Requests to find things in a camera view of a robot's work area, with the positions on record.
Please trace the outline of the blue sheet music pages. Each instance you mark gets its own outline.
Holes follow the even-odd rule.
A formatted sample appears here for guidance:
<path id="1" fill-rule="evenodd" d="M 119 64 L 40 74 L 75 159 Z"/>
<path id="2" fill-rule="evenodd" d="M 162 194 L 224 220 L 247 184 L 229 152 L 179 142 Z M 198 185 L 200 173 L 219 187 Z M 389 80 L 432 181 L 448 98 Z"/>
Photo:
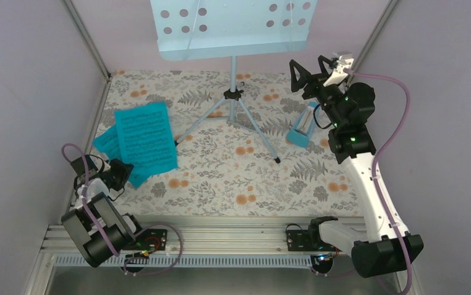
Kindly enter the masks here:
<path id="1" fill-rule="evenodd" d="M 114 113 L 122 160 L 135 173 L 152 176 L 178 167 L 177 151 L 164 102 Z"/>

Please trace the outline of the blue metronome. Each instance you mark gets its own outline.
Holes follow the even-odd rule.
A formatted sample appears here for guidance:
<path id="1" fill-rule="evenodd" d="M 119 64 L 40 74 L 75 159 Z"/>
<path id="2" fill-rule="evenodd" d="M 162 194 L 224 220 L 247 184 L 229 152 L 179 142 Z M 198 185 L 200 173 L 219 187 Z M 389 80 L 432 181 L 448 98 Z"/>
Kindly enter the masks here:
<path id="1" fill-rule="evenodd" d="M 316 128 L 313 116 L 313 111 L 316 106 L 317 103 L 310 102 L 305 107 L 303 112 L 300 114 L 298 119 L 287 133 L 286 140 L 301 148 L 308 147 L 313 130 Z"/>

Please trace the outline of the light blue music stand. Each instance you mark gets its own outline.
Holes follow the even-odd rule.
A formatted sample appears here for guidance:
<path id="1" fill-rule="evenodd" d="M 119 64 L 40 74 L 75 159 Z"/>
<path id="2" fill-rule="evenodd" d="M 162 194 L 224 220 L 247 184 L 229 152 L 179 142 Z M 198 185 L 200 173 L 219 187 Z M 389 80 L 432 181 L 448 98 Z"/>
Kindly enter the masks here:
<path id="1" fill-rule="evenodd" d="M 281 159 L 242 99 L 238 57 L 304 50 L 317 1 L 151 1 L 157 45 L 168 61 L 230 58 L 230 87 L 175 144 L 181 143 L 217 107 L 229 103 L 227 121 L 237 125 L 241 108 L 271 154 Z"/>

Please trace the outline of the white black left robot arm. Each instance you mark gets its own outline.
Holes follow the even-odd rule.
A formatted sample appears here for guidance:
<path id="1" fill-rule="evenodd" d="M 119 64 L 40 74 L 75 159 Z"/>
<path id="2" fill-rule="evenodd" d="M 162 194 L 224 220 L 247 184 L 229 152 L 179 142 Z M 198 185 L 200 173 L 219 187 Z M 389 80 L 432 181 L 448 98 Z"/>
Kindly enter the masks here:
<path id="1" fill-rule="evenodd" d="M 120 214 L 113 204 L 113 193 L 125 188 L 134 165 L 112 159 L 97 167 L 93 157 L 86 155 L 71 162 L 77 173 L 77 200 L 61 223 L 85 261 L 98 267 L 127 247 L 141 247 L 146 232 L 132 214 Z"/>

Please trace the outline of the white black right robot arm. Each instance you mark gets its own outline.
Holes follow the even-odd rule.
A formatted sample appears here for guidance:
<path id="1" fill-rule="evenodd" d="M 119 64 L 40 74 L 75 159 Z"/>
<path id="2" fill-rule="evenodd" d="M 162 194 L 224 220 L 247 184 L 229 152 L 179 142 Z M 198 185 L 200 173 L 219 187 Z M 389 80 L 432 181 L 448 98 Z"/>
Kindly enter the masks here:
<path id="1" fill-rule="evenodd" d="M 321 258 L 312 260 L 315 273 L 330 270 L 332 250 L 348 255 L 364 278 L 409 271 L 424 243 L 403 222 L 381 177 L 381 150 L 375 147 L 366 126 L 375 111 L 375 91 L 363 82 L 341 90 L 340 84 L 352 75 L 350 55 L 320 56 L 317 60 L 318 74 L 290 61 L 291 89 L 301 92 L 306 100 L 316 99 L 317 109 L 329 118 L 330 150 L 354 184 L 366 231 L 356 231 L 334 216 L 314 218 L 306 230 L 286 230 L 288 249 L 322 253 Z"/>

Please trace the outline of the floral patterned table mat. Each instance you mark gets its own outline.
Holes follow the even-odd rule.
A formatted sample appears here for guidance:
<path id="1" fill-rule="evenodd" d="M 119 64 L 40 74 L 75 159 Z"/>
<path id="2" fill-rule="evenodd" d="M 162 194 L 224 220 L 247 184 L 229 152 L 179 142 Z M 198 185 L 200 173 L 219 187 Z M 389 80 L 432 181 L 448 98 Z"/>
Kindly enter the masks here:
<path id="1" fill-rule="evenodd" d="M 307 147 L 286 138 L 306 102 L 290 91 L 283 73 L 239 73 L 248 112 L 218 106 L 228 72 L 117 71 L 98 134 L 114 113 L 152 102 L 168 107 L 178 167 L 128 184 L 116 198 L 122 213 L 211 216 L 360 216 L 350 177 L 330 152 L 327 132 L 316 128 Z"/>

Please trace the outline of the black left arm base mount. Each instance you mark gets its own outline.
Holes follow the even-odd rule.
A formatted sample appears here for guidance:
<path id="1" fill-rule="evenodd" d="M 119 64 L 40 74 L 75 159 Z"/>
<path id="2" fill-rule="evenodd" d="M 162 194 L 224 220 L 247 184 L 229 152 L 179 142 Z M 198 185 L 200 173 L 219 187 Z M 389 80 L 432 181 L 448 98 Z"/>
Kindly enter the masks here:
<path id="1" fill-rule="evenodd" d="M 148 229 L 139 233 L 135 241 L 130 243 L 124 250 L 130 251 L 164 251 L 166 248 L 166 229 Z"/>

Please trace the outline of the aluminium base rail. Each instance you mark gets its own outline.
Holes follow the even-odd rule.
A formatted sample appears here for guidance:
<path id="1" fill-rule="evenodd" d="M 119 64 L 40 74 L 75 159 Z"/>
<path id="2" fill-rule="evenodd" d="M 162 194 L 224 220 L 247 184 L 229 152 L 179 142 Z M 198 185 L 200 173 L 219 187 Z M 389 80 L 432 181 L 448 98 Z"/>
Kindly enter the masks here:
<path id="1" fill-rule="evenodd" d="M 308 218 L 144 216 L 173 228 L 165 250 L 139 261 L 136 276 L 111 258 L 90 267 L 61 226 L 50 226 L 26 294 L 389 294 L 406 274 L 362 278 L 341 254 L 328 277 L 310 270 L 313 252 L 290 252 L 286 229 Z"/>

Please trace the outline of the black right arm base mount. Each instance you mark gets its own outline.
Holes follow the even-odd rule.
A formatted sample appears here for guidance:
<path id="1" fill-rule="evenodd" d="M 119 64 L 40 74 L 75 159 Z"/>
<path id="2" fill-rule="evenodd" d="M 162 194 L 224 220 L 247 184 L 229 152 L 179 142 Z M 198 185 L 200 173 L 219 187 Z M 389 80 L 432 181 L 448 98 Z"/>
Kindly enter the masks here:
<path id="1" fill-rule="evenodd" d="M 312 242 L 306 230 L 286 230 L 287 250 L 290 252 L 324 252 L 335 251 L 335 247 L 322 241 Z"/>

